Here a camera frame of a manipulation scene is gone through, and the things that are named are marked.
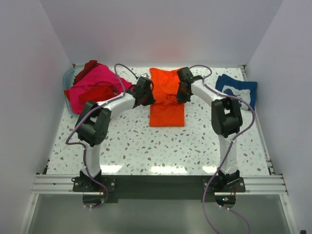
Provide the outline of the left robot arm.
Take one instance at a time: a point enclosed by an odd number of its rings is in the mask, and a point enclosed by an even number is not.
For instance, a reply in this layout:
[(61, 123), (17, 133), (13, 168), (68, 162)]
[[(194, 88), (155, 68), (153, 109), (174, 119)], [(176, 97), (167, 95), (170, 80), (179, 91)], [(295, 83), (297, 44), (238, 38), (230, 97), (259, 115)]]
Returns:
[(155, 103), (153, 82), (139, 77), (136, 84), (120, 95), (106, 101), (86, 102), (75, 126), (80, 143), (83, 144), (83, 168), (72, 179), (74, 192), (104, 192), (104, 178), (100, 167), (100, 145), (108, 134), (111, 118), (118, 114)]

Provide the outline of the orange t-shirt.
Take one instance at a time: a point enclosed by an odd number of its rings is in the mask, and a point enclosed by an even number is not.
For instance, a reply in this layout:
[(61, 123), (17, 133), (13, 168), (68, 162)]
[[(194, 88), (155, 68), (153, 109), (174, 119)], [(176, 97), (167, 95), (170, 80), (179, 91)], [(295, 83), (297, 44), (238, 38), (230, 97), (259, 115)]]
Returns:
[(179, 88), (177, 70), (150, 68), (150, 74), (156, 101), (150, 106), (149, 125), (151, 127), (185, 126), (184, 105), (178, 103), (176, 99)]

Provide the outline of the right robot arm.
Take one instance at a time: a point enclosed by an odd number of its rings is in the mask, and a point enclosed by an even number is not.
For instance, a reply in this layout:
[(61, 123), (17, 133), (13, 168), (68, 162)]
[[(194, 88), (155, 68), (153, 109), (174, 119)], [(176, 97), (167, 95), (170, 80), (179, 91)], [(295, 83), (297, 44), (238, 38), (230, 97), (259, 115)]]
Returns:
[(243, 123), (238, 100), (209, 87), (203, 77), (194, 76), (188, 67), (179, 69), (177, 75), (179, 87), (176, 99), (179, 103), (191, 101), (194, 95), (211, 107), (211, 126), (219, 139), (220, 165), (207, 187), (227, 192), (240, 178), (234, 138)]

